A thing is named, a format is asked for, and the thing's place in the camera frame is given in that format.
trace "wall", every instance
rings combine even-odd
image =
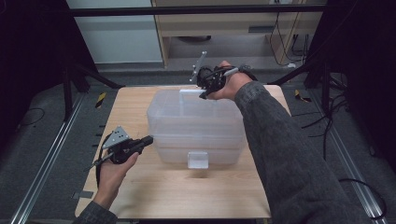
[[[149,0],[67,0],[70,8],[151,7]],[[153,16],[76,18],[99,70],[163,64]]]

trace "metal rail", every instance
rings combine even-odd
[[[321,115],[324,116],[324,112],[321,109],[321,106],[319,103],[320,102],[319,96],[313,91],[309,91],[309,93],[312,96],[312,100],[316,104]],[[338,157],[341,160],[341,163],[343,163],[343,166],[346,170],[346,174],[347,174],[348,178],[358,179],[360,181],[365,182],[363,175],[361,174],[359,168],[356,166],[355,162],[352,160],[351,156],[347,152],[347,147],[344,145],[343,140],[342,140],[341,136],[339,135],[339,133],[337,132],[334,125],[329,131],[329,136],[332,138],[332,141],[335,144],[335,151],[337,152]],[[379,205],[375,199],[375,196],[370,191],[370,189],[368,189],[365,186],[360,185],[358,183],[352,183],[352,186],[353,186],[356,194],[358,195],[366,214],[369,217],[379,217],[382,214],[382,210],[379,207]],[[373,220],[373,223],[388,224],[388,222],[385,218],[382,218],[379,220]]]
[[[35,176],[35,180],[33,181],[26,195],[24,196],[21,205],[18,207],[18,210],[15,212],[14,216],[12,217],[11,224],[25,223],[27,218],[29,217],[32,208],[35,205],[35,201],[37,200],[38,195],[43,189],[44,184],[46,183],[47,178],[52,169],[52,166],[55,163],[56,158],[58,157],[58,154],[62,149],[64,140],[66,139],[66,136],[68,135],[71,127],[73,126],[78,111],[81,108],[81,103],[84,99],[84,96],[85,96],[84,93],[78,95],[78,98],[73,106],[73,108],[75,108],[73,113],[71,114],[69,120],[64,122],[60,131],[56,135],[55,140],[53,141],[52,146],[49,149],[46,159],[44,159],[44,162],[41,165],[40,170]]]

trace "gray sweater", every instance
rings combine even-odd
[[[243,86],[235,103],[265,188],[274,223],[370,223],[352,204],[327,163],[301,128],[260,82]],[[115,223],[117,217],[90,203],[74,223]]]

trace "plastic container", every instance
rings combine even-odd
[[[246,145],[242,115],[233,101],[203,100],[201,92],[157,91],[148,107],[153,146],[163,161],[189,168],[236,163]]]

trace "wooden table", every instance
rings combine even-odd
[[[118,125],[132,138],[148,135],[147,109],[154,93],[163,89],[195,87],[120,89],[99,146]],[[278,86],[266,86],[266,89],[287,108]],[[84,190],[96,193],[95,169],[90,170]],[[91,200],[79,199],[76,216]],[[164,163],[152,146],[146,147],[125,177],[110,211],[118,218],[128,219],[270,217],[262,182],[248,146],[237,164],[211,164],[207,170],[189,170],[187,164]]]

